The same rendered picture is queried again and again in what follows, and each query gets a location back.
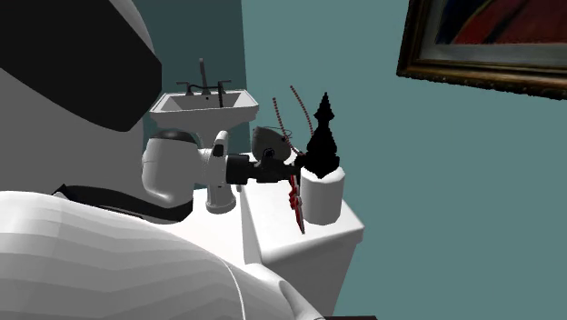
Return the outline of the grey rounded object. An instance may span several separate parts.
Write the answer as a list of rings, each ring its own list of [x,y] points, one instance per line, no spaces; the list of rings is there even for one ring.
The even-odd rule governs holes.
[[[286,161],[291,156],[291,148],[285,141],[285,137],[273,129],[265,126],[257,126],[253,130],[251,151],[256,160],[261,160],[264,151],[272,149],[274,159]]]

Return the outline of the white pot with black plant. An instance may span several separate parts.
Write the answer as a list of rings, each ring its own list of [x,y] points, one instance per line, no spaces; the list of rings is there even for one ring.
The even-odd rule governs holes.
[[[340,167],[330,127],[334,113],[327,93],[313,116],[317,126],[307,144],[306,162],[301,170],[303,218],[313,225],[329,225],[341,213],[345,172]]]

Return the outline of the white toilet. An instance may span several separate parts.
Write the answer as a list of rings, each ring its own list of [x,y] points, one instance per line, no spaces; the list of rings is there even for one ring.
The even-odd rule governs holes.
[[[287,181],[236,187],[236,207],[225,214],[205,208],[205,190],[194,192],[194,210],[167,231],[253,272],[264,266],[287,280],[322,315],[334,311],[363,223],[342,200],[341,213],[329,225],[304,219],[300,232],[290,207]]]

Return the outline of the white pedestal sink, black faucet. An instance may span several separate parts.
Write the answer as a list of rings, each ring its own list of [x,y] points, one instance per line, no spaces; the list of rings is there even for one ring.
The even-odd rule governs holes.
[[[253,121],[259,105],[244,89],[224,89],[224,80],[209,84],[203,59],[199,66],[200,85],[184,82],[184,92],[165,93],[150,109],[160,131],[148,139],[142,180],[150,195],[171,205],[191,200],[194,186],[205,185],[205,207],[219,215],[236,207],[226,180],[228,131]]]

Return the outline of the framed wall picture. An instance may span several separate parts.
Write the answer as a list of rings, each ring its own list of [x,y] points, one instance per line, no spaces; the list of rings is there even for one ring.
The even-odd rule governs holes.
[[[567,100],[567,0],[409,0],[396,74]]]

